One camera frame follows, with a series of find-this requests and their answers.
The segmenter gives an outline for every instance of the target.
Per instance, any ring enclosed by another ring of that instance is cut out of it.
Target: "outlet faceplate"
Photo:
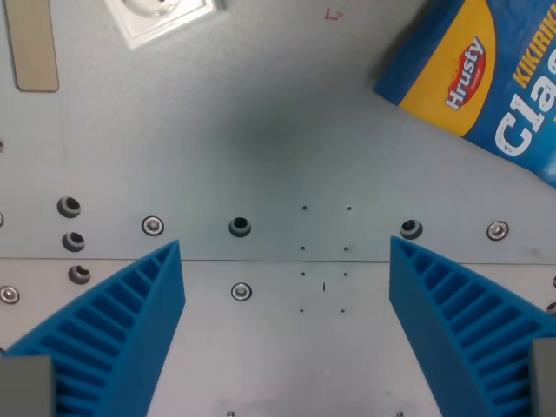
[[[217,0],[106,0],[106,4],[131,49],[219,9]]]

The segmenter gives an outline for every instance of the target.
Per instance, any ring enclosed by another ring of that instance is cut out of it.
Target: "snack package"
[[[375,91],[556,186],[556,2],[437,0]]]

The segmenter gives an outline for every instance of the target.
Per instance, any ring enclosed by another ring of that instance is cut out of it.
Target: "blue plastic gripper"
[[[442,415],[531,415],[529,350],[533,339],[556,335],[556,321],[402,239],[392,238],[390,261],[390,301]]]
[[[144,417],[184,305],[175,241],[75,299],[3,356],[52,358],[57,417]]]

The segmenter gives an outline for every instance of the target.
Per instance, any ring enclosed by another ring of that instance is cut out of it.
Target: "wooden strip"
[[[56,92],[58,69],[50,0],[5,0],[11,53],[21,91]]]

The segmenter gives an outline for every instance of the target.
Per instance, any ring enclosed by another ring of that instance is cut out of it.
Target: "metal surface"
[[[25,293],[0,303],[0,347],[88,289],[65,277],[75,264],[0,260]],[[94,285],[128,262],[86,264]],[[556,295],[555,266],[473,269],[540,308]],[[388,265],[186,261],[183,271],[188,301],[149,417],[440,417],[388,301]],[[240,281],[256,289],[249,301],[230,296]]]
[[[159,236],[164,232],[164,222],[154,215],[142,219],[142,231],[149,236]]]
[[[229,0],[130,51],[103,2],[51,0],[61,88],[47,96],[17,91],[0,19],[0,256],[67,257],[75,230],[88,259],[179,238],[186,259],[387,261],[417,219],[416,242],[456,261],[554,262],[553,189],[367,85],[424,2]],[[71,222],[61,195],[82,205]],[[138,227],[152,213],[160,239]],[[498,218],[512,233],[493,244]]]
[[[486,230],[486,235],[491,241],[501,241],[510,231],[506,222],[496,221],[493,222]]]
[[[11,286],[0,287],[0,301],[6,304],[16,304],[19,301],[19,292]]]

